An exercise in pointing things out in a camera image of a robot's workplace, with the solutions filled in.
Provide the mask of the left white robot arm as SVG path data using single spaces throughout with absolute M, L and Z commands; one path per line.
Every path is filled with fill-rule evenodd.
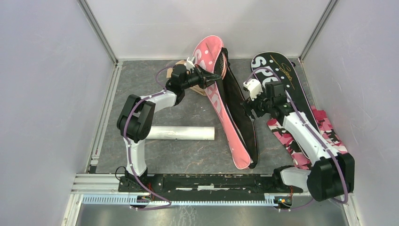
M 186 89 L 194 86 L 205 89 L 222 80 L 221 75 L 208 72 L 199 65 L 177 64 L 171 69 L 170 78 L 161 91 L 147 96 L 128 96 L 117 120 L 117 128 L 126 145 L 126 171 L 131 176 L 129 184 L 137 192 L 148 186 L 148 179 L 143 176 L 147 172 L 144 143 L 155 113 L 180 104 Z

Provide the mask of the black SPORT racket bag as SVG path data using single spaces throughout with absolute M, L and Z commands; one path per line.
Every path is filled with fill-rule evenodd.
M 262 52 L 253 57 L 250 68 L 255 72 L 262 87 L 278 81 L 284 84 L 285 90 L 297 109 L 303 112 L 316 131 L 320 132 L 311 104 L 297 75 L 295 64 L 291 60 L 279 52 Z

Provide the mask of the white shuttlecock tube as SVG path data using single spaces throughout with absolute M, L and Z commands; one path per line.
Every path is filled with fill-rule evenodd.
M 147 139 L 152 140 L 214 140 L 214 127 L 152 126 Z

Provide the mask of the pink SPORT racket bag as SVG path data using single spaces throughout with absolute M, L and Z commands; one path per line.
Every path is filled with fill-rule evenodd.
M 241 106 L 245 98 L 230 67 L 227 48 L 220 37 L 209 35 L 199 42 L 193 56 L 196 57 L 196 64 L 215 74 L 221 51 L 226 57 L 226 76 L 204 91 L 221 122 L 235 167 L 239 170 L 253 169 L 259 158 L 255 125 Z

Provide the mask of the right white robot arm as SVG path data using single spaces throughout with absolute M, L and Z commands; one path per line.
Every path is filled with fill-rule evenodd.
M 272 187 L 284 192 L 290 186 L 308 191 L 318 202 L 334 199 L 346 203 L 354 190 L 355 160 L 350 153 L 342 153 L 311 125 L 305 113 L 299 111 L 281 82 L 265 87 L 256 79 L 243 83 L 249 98 L 243 103 L 246 113 L 261 117 L 266 113 L 282 124 L 285 131 L 302 148 L 311 162 L 311 169 L 283 167 L 272 178 Z

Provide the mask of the pink frame badminton racket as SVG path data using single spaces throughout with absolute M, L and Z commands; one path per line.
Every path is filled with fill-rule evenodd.
M 227 73 L 227 62 L 226 62 L 225 53 L 223 51 L 221 51 L 221 53 L 218 56 L 214 72 L 215 72 L 215 74 L 220 75 L 222 80 L 226 76 L 226 73 Z

